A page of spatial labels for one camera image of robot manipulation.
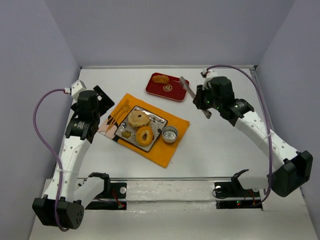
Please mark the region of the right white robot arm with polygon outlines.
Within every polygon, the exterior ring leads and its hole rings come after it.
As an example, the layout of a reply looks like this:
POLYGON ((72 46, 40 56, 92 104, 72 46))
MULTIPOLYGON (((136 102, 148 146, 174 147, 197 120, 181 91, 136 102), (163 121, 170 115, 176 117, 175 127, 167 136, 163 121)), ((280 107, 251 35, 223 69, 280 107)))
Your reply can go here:
POLYGON ((242 189, 272 190, 284 198, 310 179, 313 156, 307 150, 299 151, 288 145, 246 100, 235 98, 232 83, 227 77, 209 77, 203 85, 197 86, 196 92, 191 90, 184 77, 180 77, 179 83, 207 119, 212 115, 210 109, 217 110, 224 120, 245 134, 269 158, 266 180, 250 182, 241 176, 245 170, 235 175, 242 189))

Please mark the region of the yellow ring donut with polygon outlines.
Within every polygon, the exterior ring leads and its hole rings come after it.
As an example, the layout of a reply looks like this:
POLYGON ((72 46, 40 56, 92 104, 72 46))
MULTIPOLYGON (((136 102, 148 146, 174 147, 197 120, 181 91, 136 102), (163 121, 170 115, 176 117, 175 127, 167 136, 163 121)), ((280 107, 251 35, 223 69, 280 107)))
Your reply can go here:
POLYGON ((151 127, 143 126, 136 131, 135 140, 137 141, 138 145, 146 147, 151 144, 153 137, 154 134, 151 127))

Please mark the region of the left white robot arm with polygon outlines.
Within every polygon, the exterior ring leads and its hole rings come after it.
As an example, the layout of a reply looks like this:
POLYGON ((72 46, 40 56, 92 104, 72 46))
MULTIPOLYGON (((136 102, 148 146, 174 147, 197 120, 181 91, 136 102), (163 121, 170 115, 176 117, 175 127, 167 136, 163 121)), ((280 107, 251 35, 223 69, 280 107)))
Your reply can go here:
POLYGON ((100 118, 114 102, 96 85, 87 90, 78 81, 70 89, 62 89, 75 100, 74 112, 64 134, 62 152, 53 153, 56 167, 42 197, 35 198, 32 209, 44 226, 57 227, 62 232, 76 230, 82 223, 85 208, 99 195, 107 195, 111 181, 107 173, 93 172, 77 187, 84 157, 98 131, 100 118))

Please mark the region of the round bagel bread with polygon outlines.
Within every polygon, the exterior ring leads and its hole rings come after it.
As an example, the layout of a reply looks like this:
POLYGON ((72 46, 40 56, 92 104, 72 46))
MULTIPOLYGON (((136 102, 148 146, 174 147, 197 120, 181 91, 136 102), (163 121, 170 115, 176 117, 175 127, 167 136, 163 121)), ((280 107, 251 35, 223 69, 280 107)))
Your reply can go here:
POLYGON ((150 122, 149 116, 140 110, 133 110, 128 115, 127 120, 128 120, 128 124, 132 128, 141 128, 141 127, 147 126, 150 122))

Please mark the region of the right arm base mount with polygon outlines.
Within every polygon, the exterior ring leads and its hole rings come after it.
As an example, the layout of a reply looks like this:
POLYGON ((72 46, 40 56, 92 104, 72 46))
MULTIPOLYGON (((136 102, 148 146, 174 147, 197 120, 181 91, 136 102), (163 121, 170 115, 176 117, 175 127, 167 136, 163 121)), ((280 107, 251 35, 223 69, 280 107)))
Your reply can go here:
POLYGON ((214 183, 212 195, 218 210, 224 209, 263 209, 260 193, 252 189, 237 189, 231 181, 214 183))

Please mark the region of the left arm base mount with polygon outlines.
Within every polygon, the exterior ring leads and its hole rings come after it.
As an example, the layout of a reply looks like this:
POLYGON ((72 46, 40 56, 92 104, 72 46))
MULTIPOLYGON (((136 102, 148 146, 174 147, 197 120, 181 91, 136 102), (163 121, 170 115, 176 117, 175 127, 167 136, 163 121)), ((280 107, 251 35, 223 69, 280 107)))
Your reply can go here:
POLYGON ((127 209, 127 183, 111 182, 108 193, 96 196, 86 210, 125 211, 127 209))

